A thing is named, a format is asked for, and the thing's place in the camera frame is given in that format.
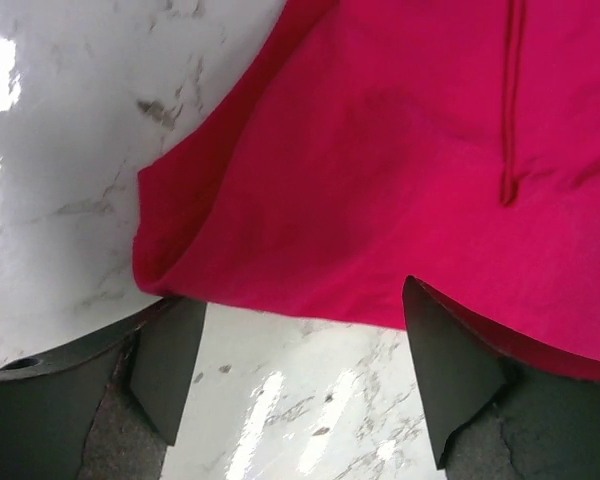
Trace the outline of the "magenta t shirt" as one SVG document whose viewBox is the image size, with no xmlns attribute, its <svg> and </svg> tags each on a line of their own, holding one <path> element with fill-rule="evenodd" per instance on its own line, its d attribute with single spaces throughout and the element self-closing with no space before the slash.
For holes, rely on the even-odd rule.
<svg viewBox="0 0 600 480">
<path fill-rule="evenodd" d="M 148 294 L 399 329 L 413 277 L 600 381 L 600 1 L 289 1 L 138 190 Z"/>
</svg>

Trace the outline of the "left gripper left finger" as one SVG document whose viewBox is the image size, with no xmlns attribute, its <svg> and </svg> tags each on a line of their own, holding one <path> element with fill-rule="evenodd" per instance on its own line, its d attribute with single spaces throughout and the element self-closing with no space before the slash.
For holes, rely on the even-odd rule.
<svg viewBox="0 0 600 480">
<path fill-rule="evenodd" d="M 206 305 L 171 298 L 0 369 L 0 479 L 157 479 Z"/>
</svg>

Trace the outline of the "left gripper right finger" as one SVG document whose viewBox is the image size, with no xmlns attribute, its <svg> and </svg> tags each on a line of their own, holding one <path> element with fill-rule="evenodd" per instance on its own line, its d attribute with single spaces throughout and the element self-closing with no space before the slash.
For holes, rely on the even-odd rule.
<svg viewBox="0 0 600 480">
<path fill-rule="evenodd" d="M 410 276 L 409 345 L 437 468 L 450 479 L 600 479 L 600 379 Z"/>
</svg>

